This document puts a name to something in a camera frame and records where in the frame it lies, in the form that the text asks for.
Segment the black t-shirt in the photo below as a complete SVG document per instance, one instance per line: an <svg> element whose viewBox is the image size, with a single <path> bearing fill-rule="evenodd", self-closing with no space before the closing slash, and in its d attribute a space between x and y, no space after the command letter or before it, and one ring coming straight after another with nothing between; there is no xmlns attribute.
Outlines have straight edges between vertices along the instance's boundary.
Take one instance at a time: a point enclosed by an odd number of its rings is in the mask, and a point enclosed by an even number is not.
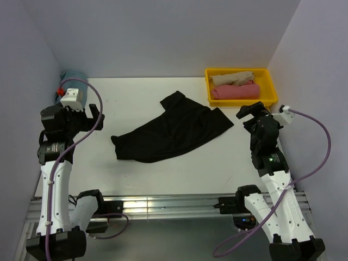
<svg viewBox="0 0 348 261"><path fill-rule="evenodd" d="M210 109L179 91L161 101L164 112L120 136L112 136L118 160L155 163L186 154L233 127L219 109Z"/></svg>

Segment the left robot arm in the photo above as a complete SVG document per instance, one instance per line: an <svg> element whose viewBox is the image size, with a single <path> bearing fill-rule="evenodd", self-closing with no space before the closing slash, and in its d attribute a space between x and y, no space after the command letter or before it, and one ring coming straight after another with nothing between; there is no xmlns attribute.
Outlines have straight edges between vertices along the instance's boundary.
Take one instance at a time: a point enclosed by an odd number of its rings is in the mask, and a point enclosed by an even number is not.
<svg viewBox="0 0 348 261"><path fill-rule="evenodd" d="M69 211L69 180L79 132L91 135L103 128L104 115L95 104L85 111L52 105L40 113L43 131L37 152L41 165L42 202L36 235L26 241L27 252L37 260L69 260L84 256L90 219L105 213L99 190L81 192L73 212Z"/></svg>

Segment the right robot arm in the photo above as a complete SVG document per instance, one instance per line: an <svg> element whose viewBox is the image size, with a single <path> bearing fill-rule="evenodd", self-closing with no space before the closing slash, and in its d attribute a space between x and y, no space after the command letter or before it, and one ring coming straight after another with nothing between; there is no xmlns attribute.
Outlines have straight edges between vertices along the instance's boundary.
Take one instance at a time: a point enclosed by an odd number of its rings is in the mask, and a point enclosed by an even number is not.
<svg viewBox="0 0 348 261"><path fill-rule="evenodd" d="M317 260L325 250L322 239L316 238L297 201L288 163L278 145L279 131L294 118L289 106L281 106L272 114L262 102L244 105L238 119L250 133L252 164L265 184L273 207L265 203L255 185L239 187L235 205L241 212L250 211L269 239L272 260Z"/></svg>

